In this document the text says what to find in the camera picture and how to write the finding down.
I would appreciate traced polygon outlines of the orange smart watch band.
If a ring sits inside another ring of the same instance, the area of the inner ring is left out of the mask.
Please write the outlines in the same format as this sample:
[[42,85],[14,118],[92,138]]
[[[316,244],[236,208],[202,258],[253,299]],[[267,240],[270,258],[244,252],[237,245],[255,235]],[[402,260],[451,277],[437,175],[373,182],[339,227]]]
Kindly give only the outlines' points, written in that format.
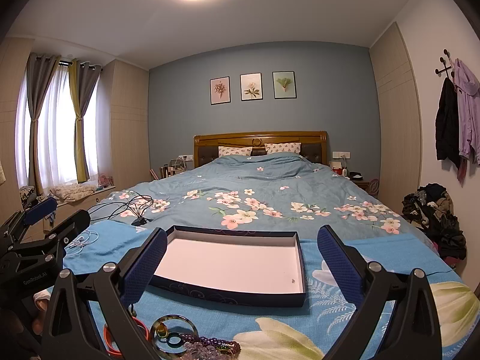
[[[147,342],[149,342],[151,339],[151,334],[145,323],[134,316],[131,317],[131,320],[133,325],[137,328],[137,333],[139,333]],[[127,344],[132,342],[132,338],[127,332],[120,333],[118,331],[115,335],[114,331],[106,323],[103,324],[103,340],[106,345],[106,353],[114,359],[124,359],[124,349],[126,348]]]

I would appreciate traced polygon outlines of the tortoiseshell bangle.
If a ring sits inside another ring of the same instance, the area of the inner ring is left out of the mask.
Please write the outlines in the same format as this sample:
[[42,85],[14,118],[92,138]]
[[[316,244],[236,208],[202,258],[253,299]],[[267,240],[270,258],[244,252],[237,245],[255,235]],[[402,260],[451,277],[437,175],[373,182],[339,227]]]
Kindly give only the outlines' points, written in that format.
[[179,359],[186,353],[184,336],[198,336],[198,328],[188,318],[166,314],[151,325],[151,345],[161,359]]

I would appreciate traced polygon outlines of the white earphones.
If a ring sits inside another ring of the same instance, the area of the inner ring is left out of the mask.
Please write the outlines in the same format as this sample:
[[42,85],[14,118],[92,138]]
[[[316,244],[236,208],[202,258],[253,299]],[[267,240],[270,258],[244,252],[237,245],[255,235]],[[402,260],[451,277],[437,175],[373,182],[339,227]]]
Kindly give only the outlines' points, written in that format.
[[96,231],[85,230],[65,247],[67,257],[80,254],[86,246],[94,244],[99,239]]

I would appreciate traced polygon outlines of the dark clothes pile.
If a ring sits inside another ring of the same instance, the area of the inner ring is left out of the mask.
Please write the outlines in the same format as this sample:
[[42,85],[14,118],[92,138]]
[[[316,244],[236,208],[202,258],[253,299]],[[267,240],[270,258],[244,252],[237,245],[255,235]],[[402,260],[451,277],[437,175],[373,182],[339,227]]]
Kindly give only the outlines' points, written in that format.
[[420,229],[449,267],[465,260],[467,247],[453,201],[445,187],[431,183],[421,186],[402,201],[402,217]]

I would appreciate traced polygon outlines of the grey yellow left curtain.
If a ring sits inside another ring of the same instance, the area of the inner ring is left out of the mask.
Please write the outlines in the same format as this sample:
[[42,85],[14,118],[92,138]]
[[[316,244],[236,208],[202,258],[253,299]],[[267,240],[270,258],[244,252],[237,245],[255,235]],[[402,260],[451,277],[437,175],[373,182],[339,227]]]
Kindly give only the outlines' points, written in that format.
[[59,55],[31,53],[26,66],[27,104],[30,115],[28,184],[35,187],[37,195],[43,193],[38,163],[38,119],[59,61]]

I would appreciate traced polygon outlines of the grey yellow curtain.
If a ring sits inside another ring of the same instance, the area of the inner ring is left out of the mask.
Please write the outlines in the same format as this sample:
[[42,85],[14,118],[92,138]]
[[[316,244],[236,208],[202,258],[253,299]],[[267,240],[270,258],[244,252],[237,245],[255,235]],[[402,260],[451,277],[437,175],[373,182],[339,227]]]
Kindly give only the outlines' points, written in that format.
[[99,65],[91,65],[88,61],[81,62],[74,59],[67,69],[71,100],[75,112],[74,160],[76,179],[79,184],[82,184],[89,180],[84,140],[84,116],[102,68]]
[[31,53],[26,66],[27,104],[30,115],[28,184],[35,187],[37,195],[43,193],[38,163],[38,119],[59,61],[59,55]]

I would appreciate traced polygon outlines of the grey yellow right curtain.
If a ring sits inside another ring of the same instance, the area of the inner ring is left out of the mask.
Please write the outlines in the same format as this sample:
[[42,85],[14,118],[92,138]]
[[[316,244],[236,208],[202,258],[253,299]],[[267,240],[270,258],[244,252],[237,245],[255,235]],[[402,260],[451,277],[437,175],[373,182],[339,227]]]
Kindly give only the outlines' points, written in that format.
[[67,69],[71,100],[75,112],[74,160],[76,179],[79,184],[82,184],[89,180],[84,140],[84,116],[102,68],[99,65],[91,65],[88,61],[81,62],[74,59]]

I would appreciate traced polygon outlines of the light blue floral blanket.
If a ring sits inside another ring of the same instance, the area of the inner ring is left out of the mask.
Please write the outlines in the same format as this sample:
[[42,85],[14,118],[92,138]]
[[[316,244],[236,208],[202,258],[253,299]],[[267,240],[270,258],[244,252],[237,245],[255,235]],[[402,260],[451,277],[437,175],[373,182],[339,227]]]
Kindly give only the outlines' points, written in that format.
[[[96,272],[104,263],[120,259],[140,246],[153,230],[105,220],[91,225],[99,239],[73,257],[64,268],[74,274]],[[453,359],[479,325],[479,300],[439,256],[413,235],[382,236],[347,241],[367,262],[378,261],[389,272],[424,269],[439,311],[442,359]],[[300,241],[304,259],[306,299],[300,308],[235,306],[188,297],[147,286],[133,305],[147,327],[166,314],[191,320],[199,336],[239,342],[240,359],[322,359],[352,318],[356,307],[338,287],[317,247],[317,241]],[[371,358],[380,344],[393,310],[386,303],[373,338],[361,359]]]

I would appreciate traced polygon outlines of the navy shallow box tray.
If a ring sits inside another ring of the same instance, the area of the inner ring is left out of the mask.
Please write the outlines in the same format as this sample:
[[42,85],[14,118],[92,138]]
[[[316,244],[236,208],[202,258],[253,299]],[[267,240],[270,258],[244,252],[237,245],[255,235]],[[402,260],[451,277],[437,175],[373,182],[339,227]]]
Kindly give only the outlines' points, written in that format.
[[300,308],[306,299],[297,232],[172,226],[151,285],[235,306]]

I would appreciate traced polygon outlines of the beige wardrobe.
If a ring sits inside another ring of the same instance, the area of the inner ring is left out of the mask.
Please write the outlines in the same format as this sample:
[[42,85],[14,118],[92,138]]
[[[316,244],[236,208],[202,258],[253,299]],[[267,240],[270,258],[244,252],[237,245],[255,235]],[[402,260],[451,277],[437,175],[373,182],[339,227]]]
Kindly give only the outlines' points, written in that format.
[[419,186],[422,127],[416,81],[398,24],[392,23],[369,49],[377,87],[381,129],[378,197],[400,213]]

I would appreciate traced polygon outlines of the left floral pillow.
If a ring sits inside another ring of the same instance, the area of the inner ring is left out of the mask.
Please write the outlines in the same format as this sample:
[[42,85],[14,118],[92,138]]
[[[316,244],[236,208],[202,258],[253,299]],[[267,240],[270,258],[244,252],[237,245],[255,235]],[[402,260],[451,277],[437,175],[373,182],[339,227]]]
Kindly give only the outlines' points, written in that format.
[[233,146],[219,146],[218,147],[218,155],[220,157],[229,156],[229,155],[242,155],[242,156],[249,156],[251,155],[252,147],[233,147]]

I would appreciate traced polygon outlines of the floral pillow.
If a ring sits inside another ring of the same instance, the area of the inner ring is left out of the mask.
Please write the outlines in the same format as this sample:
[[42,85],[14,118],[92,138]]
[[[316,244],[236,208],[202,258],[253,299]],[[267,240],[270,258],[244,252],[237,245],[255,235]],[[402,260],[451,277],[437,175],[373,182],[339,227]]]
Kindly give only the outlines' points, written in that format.
[[286,143],[265,143],[264,149],[268,155],[275,153],[293,153],[300,154],[301,143],[300,142],[286,142]]
[[249,156],[251,155],[252,147],[233,147],[233,146],[219,146],[218,147],[218,155],[220,157],[229,156],[229,155],[242,155],[242,156]]

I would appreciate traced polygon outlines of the blue floral duvet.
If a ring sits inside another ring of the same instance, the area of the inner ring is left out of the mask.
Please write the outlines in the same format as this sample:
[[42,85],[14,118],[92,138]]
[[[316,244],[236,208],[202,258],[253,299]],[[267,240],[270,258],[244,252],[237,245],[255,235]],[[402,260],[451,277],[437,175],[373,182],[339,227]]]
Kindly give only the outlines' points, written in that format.
[[411,234],[399,213],[328,166],[299,154],[229,155],[162,180],[117,189],[89,209],[94,222],[234,231],[293,231],[313,239],[323,225],[343,240]]

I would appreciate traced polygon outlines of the wooden headboard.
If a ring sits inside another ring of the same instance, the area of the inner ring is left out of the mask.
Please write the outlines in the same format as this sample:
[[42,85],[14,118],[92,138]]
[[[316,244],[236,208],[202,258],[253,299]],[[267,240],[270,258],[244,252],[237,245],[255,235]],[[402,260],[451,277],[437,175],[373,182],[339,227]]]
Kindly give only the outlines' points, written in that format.
[[252,147],[253,155],[265,155],[265,143],[300,143],[300,154],[311,163],[328,165],[328,134],[325,131],[280,131],[196,135],[193,138],[193,165],[201,167],[219,157],[218,147]]

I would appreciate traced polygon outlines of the black hanging jacket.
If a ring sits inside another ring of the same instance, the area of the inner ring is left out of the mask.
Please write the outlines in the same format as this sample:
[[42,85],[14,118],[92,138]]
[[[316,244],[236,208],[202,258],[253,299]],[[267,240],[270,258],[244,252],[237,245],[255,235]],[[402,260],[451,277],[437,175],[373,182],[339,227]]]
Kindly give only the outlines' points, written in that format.
[[437,160],[450,160],[456,167],[461,165],[457,93],[449,78],[442,84],[435,117],[435,149]]

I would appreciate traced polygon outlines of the right floral pillow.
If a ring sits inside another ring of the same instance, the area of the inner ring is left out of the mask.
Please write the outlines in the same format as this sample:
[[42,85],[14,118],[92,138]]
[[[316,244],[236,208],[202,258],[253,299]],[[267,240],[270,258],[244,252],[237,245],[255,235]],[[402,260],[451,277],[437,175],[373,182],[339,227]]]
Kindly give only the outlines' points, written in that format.
[[286,143],[265,143],[264,149],[268,155],[275,153],[293,153],[300,154],[301,143],[300,142],[286,142]]

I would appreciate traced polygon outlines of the pink flower framed picture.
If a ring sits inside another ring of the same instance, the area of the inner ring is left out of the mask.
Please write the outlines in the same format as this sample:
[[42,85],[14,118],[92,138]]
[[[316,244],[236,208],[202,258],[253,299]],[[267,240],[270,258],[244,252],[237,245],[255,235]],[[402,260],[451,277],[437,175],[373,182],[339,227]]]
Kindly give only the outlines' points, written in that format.
[[230,78],[228,76],[210,79],[211,105],[231,102]]

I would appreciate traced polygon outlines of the white flower framed picture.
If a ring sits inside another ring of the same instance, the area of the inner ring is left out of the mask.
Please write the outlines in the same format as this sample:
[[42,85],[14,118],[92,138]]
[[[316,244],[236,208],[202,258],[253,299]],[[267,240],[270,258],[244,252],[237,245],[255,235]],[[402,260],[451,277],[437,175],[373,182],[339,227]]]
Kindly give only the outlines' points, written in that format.
[[262,75],[260,72],[241,74],[241,100],[253,101],[263,98]]

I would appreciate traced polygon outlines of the purple hanging jacket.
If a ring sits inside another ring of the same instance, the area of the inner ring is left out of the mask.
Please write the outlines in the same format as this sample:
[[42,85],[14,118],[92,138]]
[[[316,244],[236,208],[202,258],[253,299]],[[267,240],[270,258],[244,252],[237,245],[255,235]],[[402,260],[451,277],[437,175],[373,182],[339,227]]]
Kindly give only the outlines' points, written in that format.
[[479,165],[479,80],[459,58],[454,61],[459,116],[460,166],[457,179],[464,183],[467,162]]

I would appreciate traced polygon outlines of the green leaf framed picture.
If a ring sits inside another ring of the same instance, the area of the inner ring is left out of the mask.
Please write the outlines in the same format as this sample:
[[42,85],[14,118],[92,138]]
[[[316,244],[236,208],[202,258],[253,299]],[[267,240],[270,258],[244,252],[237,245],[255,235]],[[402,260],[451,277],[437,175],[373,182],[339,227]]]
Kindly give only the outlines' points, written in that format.
[[275,99],[297,98],[295,73],[293,71],[273,72],[272,81]]

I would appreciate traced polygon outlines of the white wall socket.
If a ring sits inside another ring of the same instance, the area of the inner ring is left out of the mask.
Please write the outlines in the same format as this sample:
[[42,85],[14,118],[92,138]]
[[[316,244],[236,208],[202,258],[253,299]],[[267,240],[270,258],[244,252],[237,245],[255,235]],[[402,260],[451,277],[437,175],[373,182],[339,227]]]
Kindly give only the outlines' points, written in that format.
[[332,158],[333,159],[349,159],[351,158],[351,153],[350,152],[345,152],[345,151],[334,151],[332,153]]

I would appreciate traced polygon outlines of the wall coat hook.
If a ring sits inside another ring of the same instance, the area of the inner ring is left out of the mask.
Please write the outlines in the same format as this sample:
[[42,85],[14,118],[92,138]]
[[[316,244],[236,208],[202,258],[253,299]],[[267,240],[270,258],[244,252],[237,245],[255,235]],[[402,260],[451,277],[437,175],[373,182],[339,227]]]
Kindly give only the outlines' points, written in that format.
[[452,66],[451,54],[447,49],[443,50],[443,56],[439,58],[439,63],[442,64],[441,69],[435,69],[434,74],[437,76],[441,76],[445,74],[450,80],[454,79],[455,72],[454,67]]

